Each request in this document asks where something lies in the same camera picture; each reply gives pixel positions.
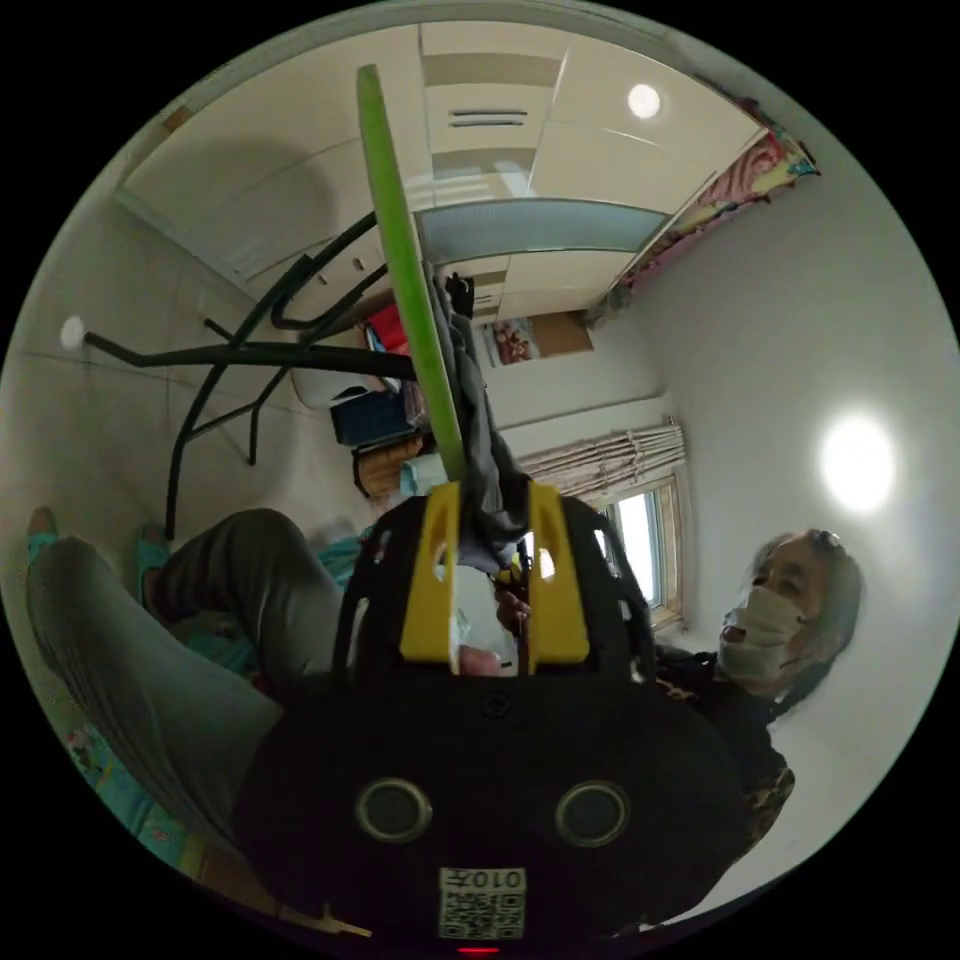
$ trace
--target floor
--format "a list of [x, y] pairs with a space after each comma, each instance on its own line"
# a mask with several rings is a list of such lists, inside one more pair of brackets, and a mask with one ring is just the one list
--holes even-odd
[[[70, 352], [60, 343], [63, 321], [77, 314], [88, 330], [149, 352], [217, 342], [203, 318], [233, 329], [252, 306], [108, 194], [82, 206], [41, 267], [0, 374], [0, 594], [24, 669], [59, 735], [78, 714], [41, 662], [26, 619], [27, 519], [34, 507], [50, 506], [62, 533], [96, 545], [131, 582], [134, 533], [162, 520], [173, 439], [208, 369], [138, 371], [89, 348]], [[270, 336], [282, 335], [258, 334]], [[230, 371], [207, 406], [210, 416], [253, 399], [272, 372]], [[253, 506], [283, 511], [318, 544], [371, 522], [329, 414], [304, 407], [289, 377], [261, 414], [255, 467], [246, 462], [248, 430], [242, 417], [188, 446], [177, 542]]]

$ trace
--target qr code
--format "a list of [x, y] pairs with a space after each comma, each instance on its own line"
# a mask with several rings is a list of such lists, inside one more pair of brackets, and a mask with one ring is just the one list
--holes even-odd
[[444, 891], [440, 936], [458, 940], [519, 939], [523, 936], [523, 894]]
[[440, 936], [519, 940], [525, 895], [526, 876], [520, 869], [444, 869], [440, 876]]

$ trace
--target person's leg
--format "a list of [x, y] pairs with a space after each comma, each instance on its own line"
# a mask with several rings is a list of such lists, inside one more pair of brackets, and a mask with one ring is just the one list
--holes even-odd
[[134, 779], [189, 830], [236, 852], [234, 801], [281, 707], [179, 644], [81, 540], [41, 549], [27, 607], [47, 666]]
[[228, 517], [181, 547], [151, 587], [154, 609], [170, 623], [208, 611], [236, 617], [286, 706], [330, 671], [343, 595], [282, 513]]

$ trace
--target poster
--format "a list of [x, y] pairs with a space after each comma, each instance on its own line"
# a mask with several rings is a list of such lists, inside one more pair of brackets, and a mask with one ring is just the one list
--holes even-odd
[[506, 367], [540, 359], [533, 327], [525, 317], [488, 323], [482, 329], [491, 366]]

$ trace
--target face mask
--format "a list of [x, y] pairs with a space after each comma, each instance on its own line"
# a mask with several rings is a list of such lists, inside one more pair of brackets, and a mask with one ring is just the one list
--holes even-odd
[[720, 669], [732, 680], [778, 680], [791, 662], [787, 644], [805, 623], [796, 604], [766, 587], [752, 587], [724, 618], [725, 627], [743, 630], [745, 636], [739, 642], [721, 639]]

